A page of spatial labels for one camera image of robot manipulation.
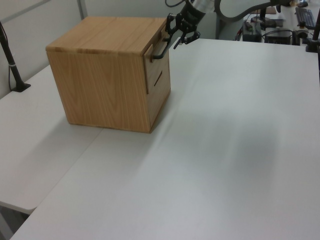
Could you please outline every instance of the black stand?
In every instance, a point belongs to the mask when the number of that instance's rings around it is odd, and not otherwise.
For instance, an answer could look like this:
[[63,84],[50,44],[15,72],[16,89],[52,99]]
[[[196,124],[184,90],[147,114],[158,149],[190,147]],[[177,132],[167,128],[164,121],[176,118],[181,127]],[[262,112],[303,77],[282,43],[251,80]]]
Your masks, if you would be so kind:
[[1,22],[0,22],[0,42],[1,42],[1,46],[3,48],[4,54],[6,56],[6,59],[9,63],[9,67],[12,71],[12,74],[13,74],[15,82],[16,82],[16,86],[14,89],[12,89],[12,91],[21,93],[24,90],[26,90],[27,88],[29,88],[31,85],[24,83],[20,77],[20,74],[19,74],[18,68],[16,66],[14,57],[12,56],[12,53],[9,48],[9,44],[8,44],[8,40],[6,38],[5,30],[4,30]]
[[320,42],[318,40],[320,33],[320,10],[318,13],[318,18],[315,23],[314,33],[313,37],[307,39],[308,46],[305,47],[305,51],[308,53],[317,53],[318,52],[318,46],[320,46]]

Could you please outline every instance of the drawer handle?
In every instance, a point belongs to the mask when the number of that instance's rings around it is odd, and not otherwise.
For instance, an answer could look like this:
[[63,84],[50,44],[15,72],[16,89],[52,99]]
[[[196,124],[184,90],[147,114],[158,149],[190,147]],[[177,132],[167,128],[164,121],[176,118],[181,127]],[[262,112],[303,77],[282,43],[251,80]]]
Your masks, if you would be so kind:
[[166,42],[165,48],[163,49],[163,51],[162,51],[162,53],[160,55],[152,55],[152,59],[162,59],[165,56],[165,54],[166,54],[166,52],[168,50],[171,38],[172,38],[172,36],[170,36],[169,38],[164,38],[162,40],[163,42]]
[[158,76],[158,79],[155,81],[155,83],[154,83],[154,87],[156,86],[156,84],[158,83],[158,81],[159,81],[159,79],[160,79],[160,77],[162,76],[162,71],[160,72],[160,75]]

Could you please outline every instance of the table surface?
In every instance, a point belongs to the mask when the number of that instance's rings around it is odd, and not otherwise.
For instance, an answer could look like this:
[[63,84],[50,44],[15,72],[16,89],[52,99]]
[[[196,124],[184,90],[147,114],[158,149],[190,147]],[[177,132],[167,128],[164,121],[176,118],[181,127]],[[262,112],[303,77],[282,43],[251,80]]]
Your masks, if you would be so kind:
[[199,39],[170,70],[153,133],[104,129],[12,240],[319,239],[318,56]]
[[0,206],[26,214],[101,132],[69,125],[48,66],[0,100]]

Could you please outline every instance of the box lid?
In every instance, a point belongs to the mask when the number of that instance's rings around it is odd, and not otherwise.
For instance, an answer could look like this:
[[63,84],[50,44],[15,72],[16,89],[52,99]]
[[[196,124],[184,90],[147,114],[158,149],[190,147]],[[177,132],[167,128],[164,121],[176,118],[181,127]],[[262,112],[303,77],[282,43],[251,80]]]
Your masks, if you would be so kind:
[[86,17],[46,47],[48,52],[143,55],[166,18]]

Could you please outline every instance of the wooden cabinet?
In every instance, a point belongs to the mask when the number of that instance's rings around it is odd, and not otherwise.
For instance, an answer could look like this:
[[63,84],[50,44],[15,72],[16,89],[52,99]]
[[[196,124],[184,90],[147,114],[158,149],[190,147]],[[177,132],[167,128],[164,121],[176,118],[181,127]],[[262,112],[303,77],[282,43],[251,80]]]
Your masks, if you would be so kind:
[[150,133],[171,90],[165,18],[87,17],[46,47],[70,124]]

